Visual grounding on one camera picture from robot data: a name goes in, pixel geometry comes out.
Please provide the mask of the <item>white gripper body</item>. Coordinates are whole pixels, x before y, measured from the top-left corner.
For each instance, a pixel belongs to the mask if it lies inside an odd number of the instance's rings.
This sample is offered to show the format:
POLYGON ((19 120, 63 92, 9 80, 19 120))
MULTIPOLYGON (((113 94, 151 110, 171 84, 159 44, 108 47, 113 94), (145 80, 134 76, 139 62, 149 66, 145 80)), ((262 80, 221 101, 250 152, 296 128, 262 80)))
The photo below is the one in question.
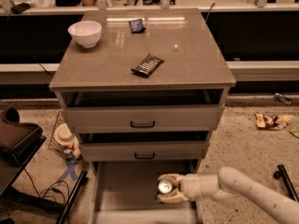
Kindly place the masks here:
POLYGON ((216 175, 187 174, 179 184, 180 191, 190 200, 215 198, 219 189, 219 179, 216 175))

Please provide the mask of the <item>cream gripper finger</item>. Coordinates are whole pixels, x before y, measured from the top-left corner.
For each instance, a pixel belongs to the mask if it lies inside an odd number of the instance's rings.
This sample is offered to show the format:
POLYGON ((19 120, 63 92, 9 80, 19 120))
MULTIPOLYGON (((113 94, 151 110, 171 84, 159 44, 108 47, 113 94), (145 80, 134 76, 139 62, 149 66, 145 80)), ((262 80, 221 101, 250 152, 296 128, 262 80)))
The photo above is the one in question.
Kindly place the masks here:
POLYGON ((158 193, 156 198, 160 203, 182 203, 188 201, 188 198, 178 189, 167 194, 158 193))
POLYGON ((163 174, 157 178, 158 187, 178 187, 183 175, 181 174, 163 174))

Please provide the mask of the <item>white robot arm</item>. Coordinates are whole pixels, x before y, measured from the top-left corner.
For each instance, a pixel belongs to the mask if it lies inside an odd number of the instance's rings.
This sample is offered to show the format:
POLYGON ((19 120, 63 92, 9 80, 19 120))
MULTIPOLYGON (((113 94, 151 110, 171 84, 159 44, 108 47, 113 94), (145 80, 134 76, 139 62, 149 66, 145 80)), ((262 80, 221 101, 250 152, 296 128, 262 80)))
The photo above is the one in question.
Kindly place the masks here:
POLYGON ((262 185, 232 167, 216 175, 164 174, 157 178, 160 203, 194 202, 210 198, 219 203, 244 196, 279 224, 299 224, 299 203, 262 185))

